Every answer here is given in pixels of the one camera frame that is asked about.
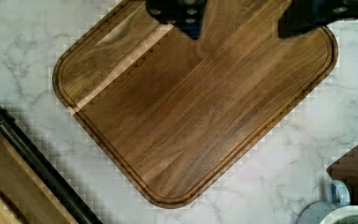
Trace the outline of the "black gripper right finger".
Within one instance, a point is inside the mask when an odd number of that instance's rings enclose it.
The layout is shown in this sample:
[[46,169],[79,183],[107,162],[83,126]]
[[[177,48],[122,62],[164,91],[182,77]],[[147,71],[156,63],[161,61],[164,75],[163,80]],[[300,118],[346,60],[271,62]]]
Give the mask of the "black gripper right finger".
[[279,18],[278,36],[299,36],[342,20],[358,20],[358,0],[292,0]]

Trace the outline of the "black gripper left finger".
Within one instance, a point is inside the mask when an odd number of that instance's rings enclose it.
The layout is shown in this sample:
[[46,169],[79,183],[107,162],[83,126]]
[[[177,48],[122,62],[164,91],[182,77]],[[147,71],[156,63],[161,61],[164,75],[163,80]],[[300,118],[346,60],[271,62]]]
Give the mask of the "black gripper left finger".
[[193,40],[200,37],[207,0],[145,0],[147,13],[162,24],[172,24]]

